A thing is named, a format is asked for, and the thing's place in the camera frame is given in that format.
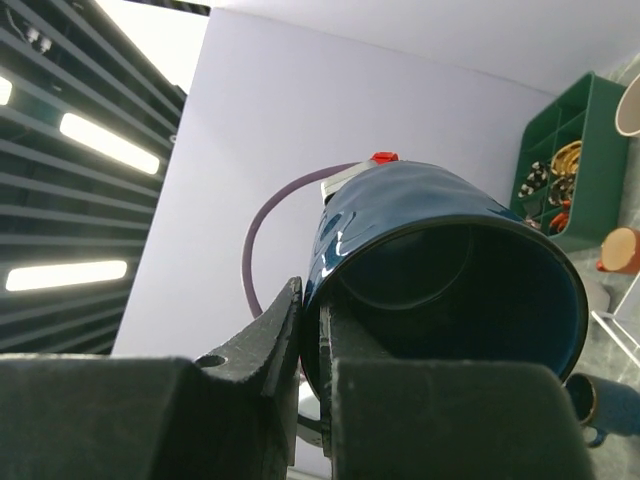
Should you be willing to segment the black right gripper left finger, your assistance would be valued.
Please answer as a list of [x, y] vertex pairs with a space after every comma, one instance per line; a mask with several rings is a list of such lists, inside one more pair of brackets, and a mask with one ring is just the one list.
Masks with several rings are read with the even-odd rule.
[[5, 479], [282, 479], [293, 464], [303, 287], [196, 360], [8, 354]]

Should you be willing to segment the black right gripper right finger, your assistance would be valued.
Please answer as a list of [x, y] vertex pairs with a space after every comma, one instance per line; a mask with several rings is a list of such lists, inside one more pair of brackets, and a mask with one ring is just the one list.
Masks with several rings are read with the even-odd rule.
[[527, 363], [400, 360], [321, 308], [321, 417], [336, 479], [590, 479], [558, 378]]

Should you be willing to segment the blue enamel mug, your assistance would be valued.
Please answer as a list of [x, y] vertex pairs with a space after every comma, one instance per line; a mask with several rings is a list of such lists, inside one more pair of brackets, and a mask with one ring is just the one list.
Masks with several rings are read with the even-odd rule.
[[411, 161], [363, 172], [324, 206], [301, 352], [324, 450], [319, 314], [328, 304], [398, 359], [526, 362], [559, 379], [587, 333], [583, 283], [553, 241], [463, 178]]

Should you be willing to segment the tall beige tumbler cup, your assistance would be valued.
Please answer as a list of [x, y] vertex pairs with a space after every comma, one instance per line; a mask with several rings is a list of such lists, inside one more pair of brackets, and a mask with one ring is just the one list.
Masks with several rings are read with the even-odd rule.
[[615, 114], [617, 132], [625, 137], [639, 137], [640, 133], [640, 75], [626, 87]]

